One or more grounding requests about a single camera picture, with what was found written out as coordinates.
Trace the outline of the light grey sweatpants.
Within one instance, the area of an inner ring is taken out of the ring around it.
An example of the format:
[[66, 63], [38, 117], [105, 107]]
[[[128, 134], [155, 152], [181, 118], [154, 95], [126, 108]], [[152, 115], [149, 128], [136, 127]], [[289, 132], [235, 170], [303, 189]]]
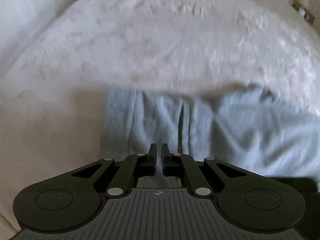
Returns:
[[319, 181], [319, 117], [257, 86], [203, 96], [111, 89], [99, 156], [121, 161], [153, 143], [263, 176]]

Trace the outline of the white floral bedspread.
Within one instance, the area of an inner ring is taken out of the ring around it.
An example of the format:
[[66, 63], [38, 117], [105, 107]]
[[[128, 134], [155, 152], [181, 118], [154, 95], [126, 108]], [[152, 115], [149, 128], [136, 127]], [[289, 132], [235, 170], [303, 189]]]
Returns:
[[111, 89], [257, 86], [319, 117], [319, 35], [285, 0], [79, 0], [1, 78], [1, 226], [23, 188], [100, 158]]

